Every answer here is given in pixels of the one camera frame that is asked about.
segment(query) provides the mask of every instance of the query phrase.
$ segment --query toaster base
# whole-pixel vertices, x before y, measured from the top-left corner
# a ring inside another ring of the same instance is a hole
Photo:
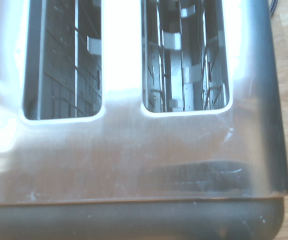
[[[0,240],[272,240],[284,199],[0,206]]]

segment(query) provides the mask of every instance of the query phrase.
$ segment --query toaster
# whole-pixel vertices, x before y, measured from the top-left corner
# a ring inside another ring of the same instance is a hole
[[[0,0],[0,240],[272,240],[287,194],[267,0]]]

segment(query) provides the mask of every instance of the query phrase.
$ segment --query scratch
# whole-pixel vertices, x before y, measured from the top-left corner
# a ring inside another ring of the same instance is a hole
[[[227,135],[225,136],[224,142],[227,142],[232,135],[233,134],[231,132],[228,132]]]
[[[240,171],[242,171],[243,169],[240,168],[238,170],[235,170],[235,171],[214,171],[213,173],[215,174],[235,174],[235,173],[238,173]]]
[[[253,233],[253,231],[250,229],[250,227],[247,225],[246,221],[243,221],[243,224],[245,225],[245,227],[247,228],[247,230],[250,232],[250,234],[254,237],[254,233]]]
[[[240,172],[242,170],[242,168],[240,168],[240,169],[238,169],[238,170],[236,170],[236,171],[233,171],[233,173],[238,173],[238,172]]]

